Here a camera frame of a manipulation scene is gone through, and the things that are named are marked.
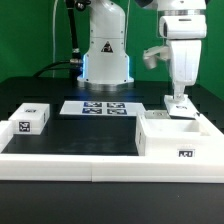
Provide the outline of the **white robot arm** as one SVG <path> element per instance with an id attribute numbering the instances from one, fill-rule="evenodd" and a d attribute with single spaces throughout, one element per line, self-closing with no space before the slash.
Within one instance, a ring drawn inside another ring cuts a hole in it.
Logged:
<path id="1" fill-rule="evenodd" d="M 157 12 L 158 35 L 164 44 L 144 51 L 147 67 L 157 60 L 169 63 L 173 100 L 185 99 L 184 90 L 196 82 L 201 40 L 206 37 L 205 0 L 134 0 L 141 8 Z M 125 13 L 111 0 L 90 3 L 90 47 L 84 55 L 82 84 L 92 87 L 131 83 L 125 52 Z"/>

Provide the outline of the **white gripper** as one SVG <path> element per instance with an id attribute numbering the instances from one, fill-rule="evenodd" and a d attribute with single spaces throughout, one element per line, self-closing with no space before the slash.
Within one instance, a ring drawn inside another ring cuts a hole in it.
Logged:
<path id="1" fill-rule="evenodd" d="M 204 15 L 162 16 L 159 33 L 166 39 L 169 48 L 169 72 L 172 78 L 175 101 L 184 100 L 186 86 L 195 84 L 202 42 L 207 25 Z"/>

